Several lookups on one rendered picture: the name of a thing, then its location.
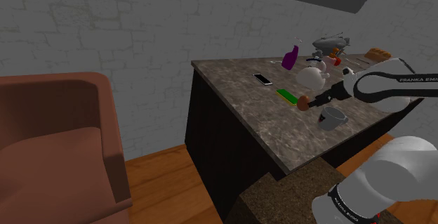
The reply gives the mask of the brown patterned robot stand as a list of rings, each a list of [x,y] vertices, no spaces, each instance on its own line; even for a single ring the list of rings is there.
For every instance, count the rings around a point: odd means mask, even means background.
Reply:
[[[279,181],[267,173],[238,196],[224,224],[317,224],[312,200],[369,157],[354,156],[338,169],[318,158]]]

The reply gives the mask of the brown bread loaf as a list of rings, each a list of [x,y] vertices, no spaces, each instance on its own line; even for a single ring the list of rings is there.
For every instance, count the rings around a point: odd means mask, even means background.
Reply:
[[[376,62],[382,62],[389,60],[392,57],[392,54],[380,48],[370,48],[364,57]]]

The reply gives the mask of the dark counter with marble top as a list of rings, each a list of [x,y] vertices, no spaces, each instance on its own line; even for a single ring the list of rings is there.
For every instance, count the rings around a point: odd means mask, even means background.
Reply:
[[[309,90],[296,81],[306,66],[300,58],[285,70],[278,58],[195,60],[185,144],[194,165],[225,222],[238,196],[262,176],[277,181],[315,159],[337,169],[389,130],[405,111],[388,114],[353,98],[334,100],[349,121],[333,131],[321,130],[321,112],[301,112],[276,94]],[[253,75],[273,85],[264,86]]]

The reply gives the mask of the grey metal kettle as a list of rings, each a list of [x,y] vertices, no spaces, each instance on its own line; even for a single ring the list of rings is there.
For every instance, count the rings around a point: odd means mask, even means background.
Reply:
[[[312,43],[316,53],[328,55],[333,52],[334,48],[343,51],[346,46],[350,45],[349,37],[342,37],[341,34],[336,34],[331,37],[322,37]]]

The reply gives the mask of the green and yellow sponge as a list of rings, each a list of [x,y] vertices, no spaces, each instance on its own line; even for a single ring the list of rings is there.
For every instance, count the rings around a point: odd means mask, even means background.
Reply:
[[[298,99],[285,89],[277,89],[276,94],[283,98],[289,105],[296,106]]]

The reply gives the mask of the black and white phone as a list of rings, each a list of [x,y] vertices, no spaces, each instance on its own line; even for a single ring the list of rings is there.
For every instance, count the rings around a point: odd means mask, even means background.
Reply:
[[[264,86],[271,86],[273,83],[264,77],[262,74],[254,74],[253,75],[260,83],[262,83]]]

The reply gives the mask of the purple spray bottle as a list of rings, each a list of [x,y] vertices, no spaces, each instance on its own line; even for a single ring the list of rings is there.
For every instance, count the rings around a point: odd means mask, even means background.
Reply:
[[[299,45],[302,44],[302,40],[296,37],[298,43],[293,46],[292,51],[286,53],[281,62],[281,66],[286,70],[291,70],[298,59]]]

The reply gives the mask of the brown round potato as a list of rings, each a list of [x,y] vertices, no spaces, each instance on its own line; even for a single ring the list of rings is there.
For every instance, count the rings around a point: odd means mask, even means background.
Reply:
[[[309,109],[309,101],[310,99],[306,96],[306,95],[302,95],[299,97],[298,101],[297,101],[297,108],[300,111],[306,111]]]

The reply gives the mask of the white round figure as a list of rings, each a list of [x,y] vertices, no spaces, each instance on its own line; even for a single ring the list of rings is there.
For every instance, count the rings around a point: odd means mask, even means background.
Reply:
[[[323,89],[326,79],[329,77],[330,74],[326,72],[325,62],[320,60],[299,71],[296,75],[296,81],[306,88],[318,91]]]

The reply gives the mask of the orange and white figure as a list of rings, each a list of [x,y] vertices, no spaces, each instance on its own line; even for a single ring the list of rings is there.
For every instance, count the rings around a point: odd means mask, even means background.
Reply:
[[[339,48],[333,48],[332,52],[328,55],[329,57],[326,59],[326,64],[332,65],[332,66],[339,66],[341,63],[341,59],[338,57],[338,54],[340,53]]]

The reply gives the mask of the grey mug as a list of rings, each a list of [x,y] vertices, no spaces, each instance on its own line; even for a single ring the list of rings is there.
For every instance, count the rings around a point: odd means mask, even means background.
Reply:
[[[335,107],[326,106],[319,115],[318,126],[325,131],[332,131],[348,121],[349,118],[342,111]]]

